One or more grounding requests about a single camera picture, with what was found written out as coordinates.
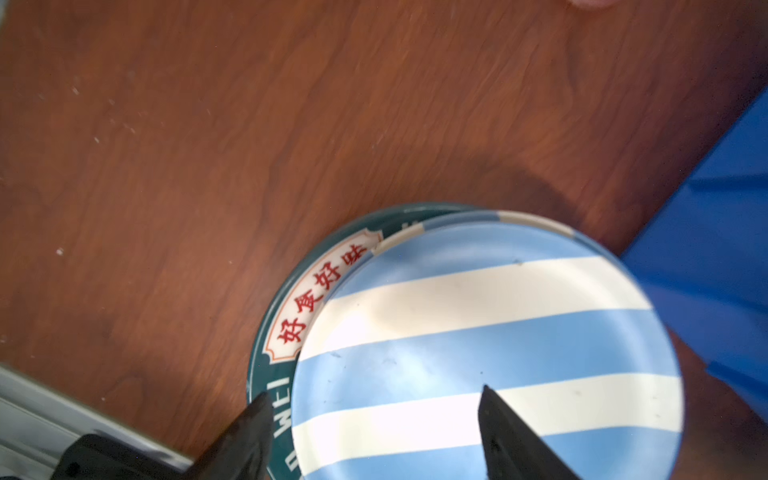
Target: green plate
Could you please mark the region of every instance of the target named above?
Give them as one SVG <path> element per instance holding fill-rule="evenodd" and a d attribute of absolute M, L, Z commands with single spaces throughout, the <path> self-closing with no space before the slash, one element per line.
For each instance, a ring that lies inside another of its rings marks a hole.
<path fill-rule="evenodd" d="M 319 302 L 360 256 L 381 240 L 417 222 L 445 214 L 475 210 L 461 204 L 408 204 L 378 210 L 331 233 L 301 260 L 272 299 L 261 321 L 248 368 L 250 403 L 270 393 L 275 408 L 272 480 L 299 480 L 293 448 L 290 391 L 296 359 L 318 310 Z"/>

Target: red chinese characters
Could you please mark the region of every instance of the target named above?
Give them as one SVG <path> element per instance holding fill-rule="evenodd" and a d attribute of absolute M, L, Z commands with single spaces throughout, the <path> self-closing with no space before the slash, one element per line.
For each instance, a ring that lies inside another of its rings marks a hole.
<path fill-rule="evenodd" d="M 362 255 L 367 252 L 368 249 L 363 247 L 362 245 L 355 245 L 354 243 L 349 247 L 349 252 L 344 253 L 341 256 L 341 260 L 344 260 L 344 263 L 347 265 L 352 265 L 357 260 L 362 257 Z"/>
<path fill-rule="evenodd" d="M 331 284 L 341 278 L 339 273 L 339 267 L 331 266 L 331 262 L 325 262 L 323 268 L 319 273 L 315 273 L 315 284 L 324 286 L 326 290 L 330 290 Z"/>
<path fill-rule="evenodd" d="M 307 290 L 303 294 L 293 299 L 293 301 L 296 302 L 296 305 L 299 307 L 299 313 L 304 311 L 304 307 L 309 309 L 310 312 L 314 312 L 315 302 L 319 302 L 323 299 L 324 296 L 325 295 L 321 295 L 315 298 L 315 294 L 312 293 L 312 290 Z"/>
<path fill-rule="evenodd" d="M 292 322 L 288 319 L 283 320 L 280 324 L 280 335 L 277 338 L 283 341 L 283 345 L 288 342 L 301 342 L 299 334 L 306 328 L 305 323 L 299 323 L 299 319 L 295 318 Z"/>

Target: blue and white striped plate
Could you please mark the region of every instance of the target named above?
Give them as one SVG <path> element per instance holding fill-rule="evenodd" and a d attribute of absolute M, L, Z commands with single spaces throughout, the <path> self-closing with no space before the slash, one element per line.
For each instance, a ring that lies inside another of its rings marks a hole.
<path fill-rule="evenodd" d="M 306 480 L 486 478 L 488 384 L 584 480 L 668 478 L 683 423 L 674 350 L 610 253 L 513 212 L 427 220 L 331 292 L 299 357 Z"/>

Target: blue plastic bin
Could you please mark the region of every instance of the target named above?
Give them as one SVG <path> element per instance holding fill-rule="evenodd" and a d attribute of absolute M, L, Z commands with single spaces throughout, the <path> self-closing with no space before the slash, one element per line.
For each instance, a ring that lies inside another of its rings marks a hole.
<path fill-rule="evenodd" d="M 707 371 L 768 422 L 768 91 L 623 260 Z"/>

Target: wood grain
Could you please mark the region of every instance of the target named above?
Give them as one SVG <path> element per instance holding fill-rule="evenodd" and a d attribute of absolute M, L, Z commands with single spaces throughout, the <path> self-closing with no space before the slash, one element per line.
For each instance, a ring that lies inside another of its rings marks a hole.
<path fill-rule="evenodd" d="M 359 215 L 525 210 L 621 252 L 765 85 L 766 10 L 11 1 L 0 361 L 196 455 L 283 278 Z M 680 355 L 675 478 L 752 478 L 765 426 Z"/>

